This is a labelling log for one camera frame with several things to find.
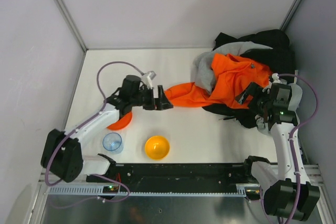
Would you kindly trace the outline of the orange cloth garment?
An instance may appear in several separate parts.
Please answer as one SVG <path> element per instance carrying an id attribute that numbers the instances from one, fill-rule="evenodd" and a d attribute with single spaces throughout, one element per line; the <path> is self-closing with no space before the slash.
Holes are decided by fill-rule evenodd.
<path id="1" fill-rule="evenodd" d="M 214 71 L 215 87 L 211 94 L 196 86 L 195 82 L 182 83 L 165 91 L 166 97 L 174 106 L 203 107 L 212 104 L 224 104 L 232 109 L 246 109 L 246 104 L 239 104 L 235 98 L 250 83 L 255 82 L 261 87 L 269 84 L 272 75 L 267 65 L 252 59 L 222 55 L 216 53 L 211 68 Z"/>

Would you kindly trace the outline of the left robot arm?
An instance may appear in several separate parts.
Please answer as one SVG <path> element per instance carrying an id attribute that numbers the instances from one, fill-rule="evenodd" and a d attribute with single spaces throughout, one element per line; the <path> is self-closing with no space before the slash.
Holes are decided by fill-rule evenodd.
<path id="1" fill-rule="evenodd" d="M 148 111 L 173 108 L 163 87 L 159 85 L 157 88 L 158 96 L 155 97 L 154 89 L 144 84 L 140 77 L 127 75 L 122 86 L 109 97 L 104 97 L 102 108 L 90 118 L 67 130 L 51 130 L 47 135 L 40 162 L 46 170 L 47 185 L 52 185 L 48 181 L 50 173 L 67 183 L 80 175 L 105 175 L 112 159 L 103 154 L 84 156 L 82 149 L 98 133 L 125 117 L 135 106 Z"/>

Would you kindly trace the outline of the grey sweatshirt cloth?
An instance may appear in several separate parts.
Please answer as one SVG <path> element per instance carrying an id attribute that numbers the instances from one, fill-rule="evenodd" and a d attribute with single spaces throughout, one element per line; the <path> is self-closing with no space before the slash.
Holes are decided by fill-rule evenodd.
<path id="1" fill-rule="evenodd" d="M 211 94 L 212 90 L 215 88 L 216 83 L 214 71 L 211 68 L 211 64 L 216 53 L 218 52 L 205 52 L 199 55 L 193 62 L 195 66 L 193 80 L 195 81 L 197 87 L 205 89 L 208 94 Z M 257 128 L 260 133 L 269 135 L 270 133 L 268 131 L 268 126 L 264 120 L 257 115 L 255 116 L 255 119 L 257 122 L 257 126 L 255 128 Z"/>

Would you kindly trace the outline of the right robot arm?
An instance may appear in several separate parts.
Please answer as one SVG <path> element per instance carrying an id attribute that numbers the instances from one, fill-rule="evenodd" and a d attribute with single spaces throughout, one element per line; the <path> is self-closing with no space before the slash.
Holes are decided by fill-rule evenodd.
<path id="1" fill-rule="evenodd" d="M 263 206 L 270 216 L 306 221 L 320 198 L 305 171 L 298 141 L 297 114 L 291 101 L 297 100 L 294 85 L 273 82 L 263 88 L 255 82 L 236 97 L 239 104 L 261 117 L 275 144 L 278 171 L 265 158 L 249 157 L 250 173 L 263 190 Z"/>

